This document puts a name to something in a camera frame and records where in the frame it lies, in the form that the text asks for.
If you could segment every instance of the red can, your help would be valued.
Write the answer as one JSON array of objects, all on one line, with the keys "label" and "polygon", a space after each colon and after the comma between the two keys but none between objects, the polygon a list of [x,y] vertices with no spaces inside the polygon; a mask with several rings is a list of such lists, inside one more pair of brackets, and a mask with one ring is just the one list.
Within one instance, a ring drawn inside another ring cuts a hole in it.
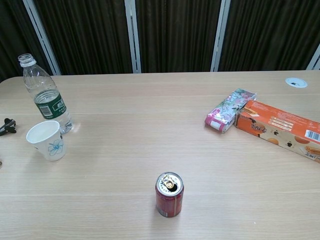
[{"label": "red can", "polygon": [[182,208],[184,181],[174,172],[162,173],[155,182],[156,208],[167,218],[178,215]]}]

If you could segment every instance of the orange box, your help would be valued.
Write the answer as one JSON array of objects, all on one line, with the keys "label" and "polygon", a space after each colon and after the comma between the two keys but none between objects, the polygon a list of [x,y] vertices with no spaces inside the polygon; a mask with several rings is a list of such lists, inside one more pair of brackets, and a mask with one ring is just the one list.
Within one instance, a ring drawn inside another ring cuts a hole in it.
[{"label": "orange box", "polygon": [[250,100],[235,126],[320,163],[320,123]]}]

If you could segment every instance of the can lid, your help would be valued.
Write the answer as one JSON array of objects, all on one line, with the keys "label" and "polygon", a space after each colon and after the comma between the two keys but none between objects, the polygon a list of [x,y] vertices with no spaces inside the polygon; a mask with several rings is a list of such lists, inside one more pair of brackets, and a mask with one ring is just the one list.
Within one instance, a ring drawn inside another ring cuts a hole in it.
[{"label": "can lid", "polygon": [[175,196],[182,191],[184,182],[178,174],[165,172],[158,177],[155,185],[157,190],[163,195]]}]

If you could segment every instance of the metal window frame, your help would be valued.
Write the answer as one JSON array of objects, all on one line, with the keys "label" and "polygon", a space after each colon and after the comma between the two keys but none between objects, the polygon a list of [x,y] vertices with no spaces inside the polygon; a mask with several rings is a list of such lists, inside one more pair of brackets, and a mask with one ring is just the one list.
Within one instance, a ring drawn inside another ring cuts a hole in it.
[{"label": "metal window frame", "polygon": [[320,43],[306,67],[306,70],[320,70]]},{"label": "metal window frame", "polygon": [[216,33],[215,33],[210,72],[217,72],[219,69],[221,52],[224,44],[226,27],[228,22],[230,4],[231,4],[231,0],[221,1],[218,24],[217,24]]},{"label": "metal window frame", "polygon": [[131,53],[132,72],[141,73],[139,35],[136,13],[136,1],[124,0],[126,24],[128,28],[129,45]]},{"label": "metal window frame", "polygon": [[50,69],[53,75],[61,75],[59,65],[57,63],[54,52],[51,48],[50,42],[48,40],[47,34],[45,32],[44,26],[39,18],[38,11],[36,9],[35,3],[33,0],[23,0],[25,9],[29,15],[29,18],[32,22],[35,33],[39,39],[41,47],[43,49],[44,55],[49,63]]}]

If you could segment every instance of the black object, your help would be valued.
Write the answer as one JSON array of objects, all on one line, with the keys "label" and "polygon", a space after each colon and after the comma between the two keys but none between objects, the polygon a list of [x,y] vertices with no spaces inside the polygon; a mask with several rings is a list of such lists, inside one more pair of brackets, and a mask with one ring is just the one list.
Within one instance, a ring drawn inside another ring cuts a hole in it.
[{"label": "black object", "polygon": [[15,134],[16,131],[16,121],[13,119],[5,118],[4,125],[0,127],[0,136],[5,135],[7,133]]}]

